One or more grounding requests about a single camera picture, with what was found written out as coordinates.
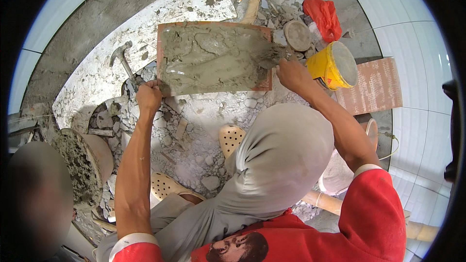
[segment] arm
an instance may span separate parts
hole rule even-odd
[[[139,87],[140,116],[116,175],[115,216],[118,239],[132,233],[152,235],[150,227],[150,134],[162,94],[156,81]]]
[[[353,172],[364,164],[380,166],[369,137],[356,119],[323,91],[303,65],[281,59],[277,76],[286,88],[299,94],[332,123],[335,148]]]

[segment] printed face graphic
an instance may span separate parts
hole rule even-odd
[[[206,255],[208,262],[260,262],[265,259],[268,244],[265,237],[252,232],[246,235],[230,236],[210,245]]]

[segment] hammer head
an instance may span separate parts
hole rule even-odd
[[[110,57],[110,67],[113,66],[113,62],[115,61],[116,57],[118,57],[120,60],[123,60],[125,58],[125,49],[131,48],[132,46],[133,42],[128,41],[124,45],[114,50],[112,56]]]

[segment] yellow bucket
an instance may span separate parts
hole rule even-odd
[[[351,88],[358,83],[358,68],[350,50],[341,42],[330,43],[306,61],[313,79],[330,90]]]

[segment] person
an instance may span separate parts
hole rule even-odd
[[[116,178],[117,233],[100,243],[98,262],[403,260],[401,202],[361,126],[298,61],[281,59],[276,73],[312,107],[274,105],[258,114],[233,152],[222,143],[225,157],[231,154],[225,167],[232,178],[216,197],[202,201],[184,188],[160,195],[153,209],[150,190],[160,189],[154,182],[164,181],[164,191],[171,179],[161,180],[159,172],[150,178],[150,132],[162,96],[154,81],[140,86],[140,117]],[[340,233],[320,233],[289,207],[312,189],[334,146],[354,179]]]

